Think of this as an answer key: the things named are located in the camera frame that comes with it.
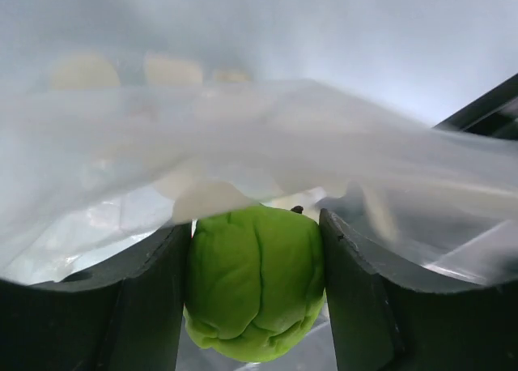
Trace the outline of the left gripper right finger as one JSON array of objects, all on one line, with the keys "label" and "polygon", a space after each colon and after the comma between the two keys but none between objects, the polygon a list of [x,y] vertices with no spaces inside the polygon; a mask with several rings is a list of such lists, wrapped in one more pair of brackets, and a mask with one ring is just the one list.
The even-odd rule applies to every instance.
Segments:
[{"label": "left gripper right finger", "polygon": [[428,271],[320,213],[340,370],[514,370],[517,284],[481,287]]}]

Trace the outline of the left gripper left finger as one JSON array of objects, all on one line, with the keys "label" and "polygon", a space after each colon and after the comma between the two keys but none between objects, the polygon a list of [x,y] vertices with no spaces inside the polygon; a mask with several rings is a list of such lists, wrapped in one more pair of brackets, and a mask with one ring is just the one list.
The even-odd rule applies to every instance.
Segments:
[{"label": "left gripper left finger", "polygon": [[174,370],[191,227],[58,283],[1,282],[3,370]]}]

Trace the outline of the green fake lime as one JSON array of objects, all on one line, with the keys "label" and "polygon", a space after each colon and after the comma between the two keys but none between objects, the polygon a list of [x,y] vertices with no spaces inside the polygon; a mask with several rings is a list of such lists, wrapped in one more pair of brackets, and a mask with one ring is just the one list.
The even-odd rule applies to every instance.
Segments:
[{"label": "green fake lime", "polygon": [[272,361],[311,330],[325,303],[318,223],[262,205],[197,221],[185,285],[185,328],[202,349]]}]

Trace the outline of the clear zip top bag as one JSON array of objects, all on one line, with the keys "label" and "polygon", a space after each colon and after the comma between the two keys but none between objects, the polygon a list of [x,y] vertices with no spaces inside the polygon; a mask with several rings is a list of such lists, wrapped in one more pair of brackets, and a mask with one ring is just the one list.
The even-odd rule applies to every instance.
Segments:
[{"label": "clear zip top bag", "polygon": [[[198,220],[257,205],[319,228],[330,211],[428,271],[517,284],[516,141],[429,128],[312,80],[208,81],[161,55],[67,49],[2,63],[1,282],[58,283],[160,229],[188,224],[192,240]],[[231,365],[329,360],[325,286],[289,352]]]}]

